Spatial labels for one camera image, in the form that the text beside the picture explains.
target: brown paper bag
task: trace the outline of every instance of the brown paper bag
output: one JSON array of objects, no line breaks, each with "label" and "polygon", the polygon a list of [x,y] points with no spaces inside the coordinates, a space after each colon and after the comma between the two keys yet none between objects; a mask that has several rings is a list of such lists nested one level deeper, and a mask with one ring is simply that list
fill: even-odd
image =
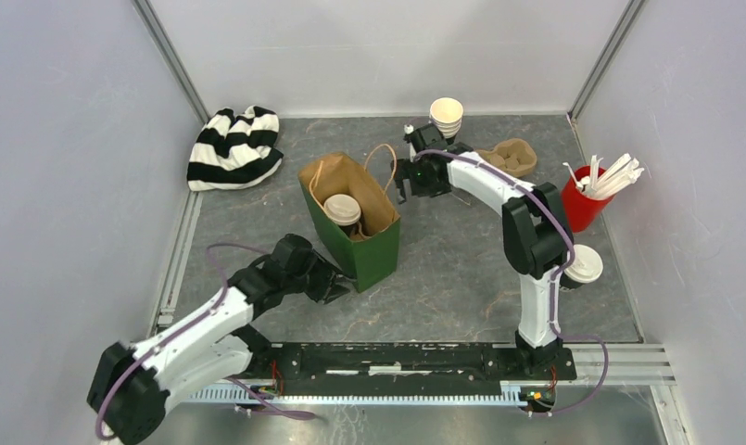
[{"label": "brown paper bag", "polygon": [[[399,253],[399,213],[386,196],[394,172],[385,188],[366,169],[377,146],[360,165],[345,153],[332,153],[316,159],[298,174],[302,192],[318,236],[348,275],[357,279],[360,292],[397,269]],[[352,196],[361,208],[359,235],[351,238],[323,211],[323,202],[338,193]]]}]

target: white lid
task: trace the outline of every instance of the white lid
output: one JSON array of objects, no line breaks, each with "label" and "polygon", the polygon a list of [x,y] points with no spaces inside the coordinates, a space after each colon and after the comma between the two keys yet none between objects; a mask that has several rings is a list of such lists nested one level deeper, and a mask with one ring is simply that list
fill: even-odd
[{"label": "white lid", "polygon": [[600,277],[602,268],[601,256],[596,250],[582,244],[575,244],[575,261],[564,273],[577,283],[586,285]]},{"label": "white lid", "polygon": [[348,195],[332,195],[323,203],[326,216],[335,224],[347,226],[355,224],[361,218],[361,208],[356,199]]}]

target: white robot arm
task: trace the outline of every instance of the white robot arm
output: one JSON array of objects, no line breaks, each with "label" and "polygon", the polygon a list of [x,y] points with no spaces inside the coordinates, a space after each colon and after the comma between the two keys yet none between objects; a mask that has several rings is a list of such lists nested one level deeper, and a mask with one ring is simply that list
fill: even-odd
[{"label": "white robot arm", "polygon": [[[525,191],[543,200],[553,216],[568,228],[557,189],[551,184],[535,187],[504,172],[506,182],[490,169],[477,153],[463,144],[449,145],[433,125],[414,130],[405,127],[405,140],[410,146],[410,158],[398,160],[398,181],[401,202],[405,201],[403,180],[408,179],[415,196],[434,197],[460,188],[487,204],[502,219],[504,250],[512,266],[520,274],[522,312],[517,329],[518,341],[538,350],[557,341],[560,331],[557,302],[560,266],[566,261],[568,249],[563,239],[547,221],[534,226],[531,215],[544,218],[535,206],[524,198]],[[446,154],[450,159],[435,159],[425,153]]]},{"label": "white robot arm", "polygon": [[[453,187],[460,188],[479,198],[491,209],[501,216],[503,205],[511,199],[523,197],[523,193],[514,187],[507,185],[492,173],[480,169],[479,164],[487,163],[478,153],[473,151],[462,153],[461,158],[471,160],[463,162],[453,160],[448,165],[449,183]],[[534,185],[512,177],[512,181],[527,190],[533,190]],[[554,320],[558,329],[557,313],[550,317],[550,289],[558,292],[558,281],[561,278],[555,273],[559,266],[553,266],[542,274],[541,278],[535,278],[530,274],[520,273],[520,301],[521,314],[520,325],[517,331],[520,336],[533,348],[542,347],[555,341],[555,334],[550,329],[550,320]],[[558,311],[557,305],[553,305],[554,311]]]},{"label": "white robot arm", "polygon": [[[254,353],[265,360],[271,343],[249,325],[255,318],[288,294],[331,302],[348,292],[345,279],[307,239],[288,234],[271,255],[236,272],[227,287],[169,329],[108,347],[87,401],[123,443],[139,443],[191,394],[244,372]],[[97,436],[106,439],[97,425]]]}]

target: white wall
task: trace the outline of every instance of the white wall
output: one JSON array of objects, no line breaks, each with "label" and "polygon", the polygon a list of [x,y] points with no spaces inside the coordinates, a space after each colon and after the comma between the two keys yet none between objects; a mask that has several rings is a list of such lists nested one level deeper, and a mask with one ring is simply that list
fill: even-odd
[{"label": "white wall", "polygon": [[698,443],[746,444],[746,2],[649,2],[579,118],[648,169],[605,215]]},{"label": "white wall", "polygon": [[0,444],[90,444],[146,333],[200,125],[129,1],[0,2]]},{"label": "white wall", "polygon": [[152,0],[208,108],[564,112],[626,0]]}]

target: striped cloth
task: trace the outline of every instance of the striped cloth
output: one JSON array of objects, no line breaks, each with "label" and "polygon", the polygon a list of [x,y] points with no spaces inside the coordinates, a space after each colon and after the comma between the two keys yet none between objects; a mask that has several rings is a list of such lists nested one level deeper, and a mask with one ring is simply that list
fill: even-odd
[{"label": "striped cloth", "polygon": [[279,131],[277,115],[266,108],[253,106],[241,116],[221,109],[193,146],[187,166],[190,190],[240,190],[259,184],[283,162],[283,153],[274,149]]}]

